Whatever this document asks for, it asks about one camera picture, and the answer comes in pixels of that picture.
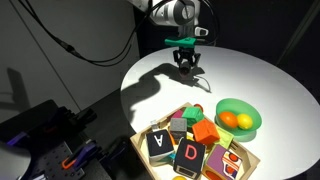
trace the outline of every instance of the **table surface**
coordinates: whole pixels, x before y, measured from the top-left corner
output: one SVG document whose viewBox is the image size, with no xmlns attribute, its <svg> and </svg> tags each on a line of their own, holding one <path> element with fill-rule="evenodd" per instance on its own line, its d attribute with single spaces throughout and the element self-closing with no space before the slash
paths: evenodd
<svg viewBox="0 0 320 180">
<path fill-rule="evenodd" d="M 297 80 L 256 57 L 196 46 L 204 73 L 194 76 L 196 83 L 182 81 L 173 60 L 176 49 L 142 58 L 122 82 L 122 107 L 136 132 L 186 102 L 201 104 L 204 114 L 214 119 L 220 100 L 237 98 L 253 105 L 262 117 L 252 139 L 239 139 L 261 160 L 252 179 L 290 178 L 319 160 L 320 106 Z"/>
</svg>

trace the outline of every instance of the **wooden tray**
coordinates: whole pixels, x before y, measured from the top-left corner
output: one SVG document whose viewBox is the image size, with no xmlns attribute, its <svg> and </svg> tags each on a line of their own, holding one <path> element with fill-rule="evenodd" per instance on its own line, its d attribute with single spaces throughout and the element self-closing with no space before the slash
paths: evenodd
<svg viewBox="0 0 320 180">
<path fill-rule="evenodd" d="M 178 111 L 179 109 L 184 110 L 186 107 L 190 107 L 190 106 L 192 106 L 192 104 L 185 103 L 181 107 L 177 108 L 176 110 L 172 111 L 168 115 L 158 120 L 157 123 L 159 128 L 160 129 L 167 128 L 167 125 L 170 122 L 171 116 L 176 111 Z M 145 140 L 145 135 L 149 132 L 152 132 L 151 126 L 148 126 L 141 132 L 138 132 L 137 134 L 133 135 L 130 138 L 130 140 L 134 149 L 139 155 L 141 161 L 143 162 L 144 166 L 146 167 L 149 174 L 151 175 L 151 177 L 156 180 L 158 179 L 171 180 L 175 176 L 181 176 L 180 174 L 174 172 L 173 167 L 170 164 L 162 165 L 158 167 L 153 167 L 149 164 L 148 150 L 147 150 L 147 145 Z M 240 167 L 240 170 L 238 172 L 236 179 L 240 179 L 240 180 L 248 179 L 250 175 L 253 173 L 253 171 L 256 169 L 257 165 L 259 164 L 260 159 L 257 158 L 254 154 L 252 154 L 249 150 L 247 150 L 245 147 L 243 147 L 240 143 L 238 143 L 235 140 L 232 140 L 229 150 L 231 150 L 232 152 L 234 152 L 235 154 L 237 154 L 242 158 L 242 165 Z M 207 178 L 201 175 L 199 179 L 207 179 Z"/>
</svg>

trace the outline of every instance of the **robotic arm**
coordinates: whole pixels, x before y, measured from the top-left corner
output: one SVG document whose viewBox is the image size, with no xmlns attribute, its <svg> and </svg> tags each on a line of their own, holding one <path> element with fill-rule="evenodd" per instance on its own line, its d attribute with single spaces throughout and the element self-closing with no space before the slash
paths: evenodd
<svg viewBox="0 0 320 180">
<path fill-rule="evenodd" d="M 141 11 L 147 12 L 163 0 L 128 1 Z M 194 51 L 195 37 L 207 36 L 209 32 L 198 27 L 199 13 L 200 0 L 167 0 L 167 3 L 150 14 L 150 20 L 155 25 L 178 27 L 178 37 L 167 38 L 165 43 L 179 47 L 179 50 L 173 52 L 173 57 L 182 77 L 187 76 L 192 68 L 197 66 L 201 56 Z"/>
</svg>

